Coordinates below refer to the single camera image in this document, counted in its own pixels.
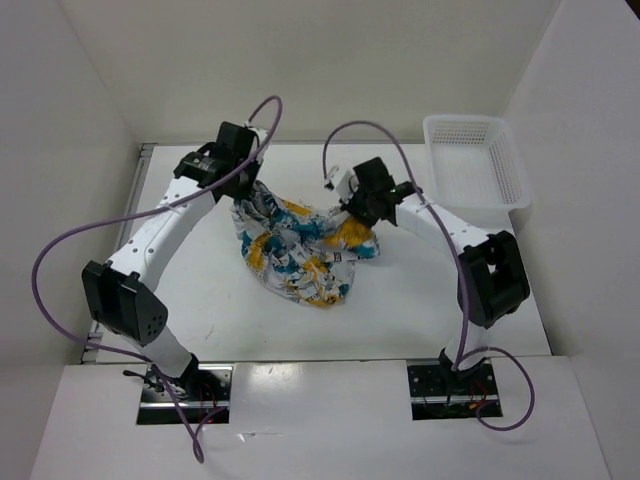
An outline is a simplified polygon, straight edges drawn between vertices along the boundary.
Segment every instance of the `plastic basket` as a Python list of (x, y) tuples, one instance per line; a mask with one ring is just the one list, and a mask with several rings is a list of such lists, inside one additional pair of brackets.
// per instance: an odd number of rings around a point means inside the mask
[(531, 203), (511, 130), (504, 120), (432, 115), (423, 125), (429, 193), (440, 205), (504, 211)]

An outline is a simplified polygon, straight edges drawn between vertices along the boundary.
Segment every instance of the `black joint housing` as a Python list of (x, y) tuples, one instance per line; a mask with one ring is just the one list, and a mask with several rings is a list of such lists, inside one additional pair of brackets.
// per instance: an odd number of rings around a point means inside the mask
[[(469, 293), (469, 321), (484, 328), (515, 312), (531, 294), (515, 237), (506, 231), (488, 237), (458, 256)], [(458, 304), (462, 308), (460, 286)]]
[[(206, 188), (237, 168), (249, 157), (258, 136), (253, 130), (229, 122), (222, 122), (215, 142), (204, 144), (197, 152), (187, 154), (173, 171), (175, 178), (186, 176)], [(223, 195), (234, 199), (249, 196), (260, 170), (258, 162), (251, 162), (242, 172), (212, 191), (216, 202)]]
[(167, 324), (167, 307), (138, 281), (108, 264), (93, 261), (82, 270), (82, 283), (91, 318), (142, 346), (153, 342)]
[(380, 157), (373, 158), (353, 168), (358, 188), (344, 209), (367, 227), (378, 220), (396, 223), (396, 205), (415, 193), (410, 182), (396, 185)]

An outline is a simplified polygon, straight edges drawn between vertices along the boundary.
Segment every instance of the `black mounting plate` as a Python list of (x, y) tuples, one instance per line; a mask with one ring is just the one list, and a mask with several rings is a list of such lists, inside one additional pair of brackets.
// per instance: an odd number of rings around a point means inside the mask
[(502, 417), (498, 387), (489, 361), (463, 385), (458, 385), (451, 397), (437, 359), (407, 362), (407, 378), (414, 420), (471, 418), (476, 415), (478, 403), (496, 400), (482, 409), (482, 417)]
[[(219, 380), (221, 397), (216, 401), (218, 407), (226, 407), (225, 410), (216, 414), (209, 423), (224, 424), (229, 423), (229, 405), (231, 398), (231, 380), (233, 377), (232, 365), (200, 363), (200, 370), (208, 370)], [(200, 402), (198, 398), (188, 398), (179, 389), (174, 392), (180, 399), (180, 406), (184, 411), (187, 420), (191, 424), (198, 424), (213, 409), (211, 401)], [(177, 425), (180, 424), (180, 417), (171, 401), (169, 394), (163, 389), (153, 388), (145, 384), (142, 387), (140, 396), (140, 408), (138, 410), (138, 425)]]

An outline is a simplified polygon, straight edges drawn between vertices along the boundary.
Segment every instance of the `patterned cloth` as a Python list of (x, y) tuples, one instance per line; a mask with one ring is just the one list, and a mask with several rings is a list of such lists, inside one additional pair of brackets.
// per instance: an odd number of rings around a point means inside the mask
[(353, 283), (355, 259), (379, 254), (374, 233), (339, 207), (302, 207), (258, 180), (231, 214), (247, 266), (267, 289), (294, 302), (333, 305)]

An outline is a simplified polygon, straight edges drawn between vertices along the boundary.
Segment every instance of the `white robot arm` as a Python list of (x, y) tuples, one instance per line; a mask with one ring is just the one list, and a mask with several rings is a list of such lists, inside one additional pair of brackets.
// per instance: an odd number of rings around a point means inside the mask
[[(378, 220), (388, 220), (452, 258), (440, 226), (416, 195), (413, 185), (410, 182), (396, 185), (380, 158), (353, 169), (333, 167), (327, 174), (325, 187), (335, 189), (342, 208), (365, 225), (371, 227)], [(487, 345), (487, 330), (499, 318), (516, 311), (530, 294), (529, 283), (513, 235), (506, 231), (490, 234), (433, 202), (430, 207), (446, 227), (464, 272), (461, 280), (465, 281), (469, 294), (469, 328), (465, 351), (461, 352), (464, 354)], [(460, 290), (458, 303), (462, 307)], [(440, 355), (440, 364), (446, 372), (451, 371), (458, 356), (460, 335), (457, 329)], [(481, 354), (469, 356), (460, 363), (455, 375), (464, 376), (465, 371), (471, 371), (482, 360)]]
[(204, 378), (197, 358), (166, 325), (168, 311), (153, 294), (169, 261), (222, 195), (245, 198), (262, 165), (262, 154), (225, 185), (197, 196), (227, 175), (265, 141), (267, 131), (223, 123), (216, 142), (184, 157), (158, 207), (167, 210), (147, 220), (104, 264), (89, 262), (82, 272), (92, 317), (122, 335), (165, 375), (197, 392)]

